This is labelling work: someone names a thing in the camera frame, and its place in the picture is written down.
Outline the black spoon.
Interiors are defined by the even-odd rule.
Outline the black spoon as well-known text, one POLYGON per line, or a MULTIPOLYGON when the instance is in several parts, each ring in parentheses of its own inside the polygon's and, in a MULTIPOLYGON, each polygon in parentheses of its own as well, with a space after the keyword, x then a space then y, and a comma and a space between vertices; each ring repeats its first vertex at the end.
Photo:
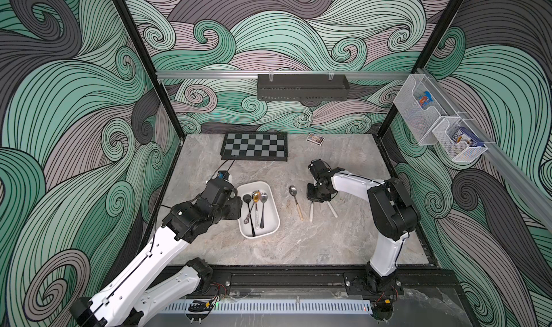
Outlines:
POLYGON ((247 216, 244 220, 244 223, 249 224, 251 226, 252 236, 256 236, 254 226, 253 226, 253 223, 252 223, 252 216, 251 216, 251 213, 252 213, 252 207, 251 207, 252 196, 250 194, 245 194, 245 195, 242 196, 242 200, 243 200, 244 203, 246 203, 247 208, 248 208, 248 214, 247 214, 247 216))

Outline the wooden handle steel spoon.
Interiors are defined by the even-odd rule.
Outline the wooden handle steel spoon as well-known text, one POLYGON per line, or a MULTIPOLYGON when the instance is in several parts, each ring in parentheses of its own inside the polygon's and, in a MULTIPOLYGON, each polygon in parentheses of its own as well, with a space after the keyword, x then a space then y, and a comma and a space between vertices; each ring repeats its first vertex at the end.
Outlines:
POLYGON ((302 210, 301 210, 301 207, 300 207, 300 205, 299 205, 299 203, 298 203, 298 199, 297 199, 298 190, 297 190, 296 186, 290 186, 290 187, 288 188, 288 191, 289 191, 289 193, 291 194, 291 196, 292 196, 293 199, 294 199, 294 202, 295 202, 295 205, 296 205, 296 209, 297 209, 299 218, 300 218, 301 221, 303 221, 303 220, 304 220, 304 217, 303 217, 303 212, 302 212, 302 210))

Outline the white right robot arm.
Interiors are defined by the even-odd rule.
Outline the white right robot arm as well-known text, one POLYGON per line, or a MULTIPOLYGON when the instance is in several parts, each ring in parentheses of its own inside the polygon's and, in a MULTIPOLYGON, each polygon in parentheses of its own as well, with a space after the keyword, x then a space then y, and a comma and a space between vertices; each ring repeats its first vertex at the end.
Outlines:
POLYGON ((307 185, 307 199, 330 203, 337 193, 348 193, 369 203, 378 231, 375 251, 367 264, 366 283, 372 292, 394 280, 397 260, 405 241, 421 219, 404 184, 397 178, 376 180, 355 175, 322 160, 308 166, 314 182, 307 185))

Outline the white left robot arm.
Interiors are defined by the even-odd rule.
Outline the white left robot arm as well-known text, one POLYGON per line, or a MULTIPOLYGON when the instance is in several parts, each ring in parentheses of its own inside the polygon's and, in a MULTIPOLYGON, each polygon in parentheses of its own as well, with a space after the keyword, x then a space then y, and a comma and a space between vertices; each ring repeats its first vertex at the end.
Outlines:
POLYGON ((178 298, 211 287, 213 270, 195 258, 172 277, 153 285, 168 264, 221 220, 241 216, 237 189, 221 177, 207 181, 195 198, 170 209, 152 239, 127 267, 91 298, 70 308, 79 326, 143 326, 178 298))

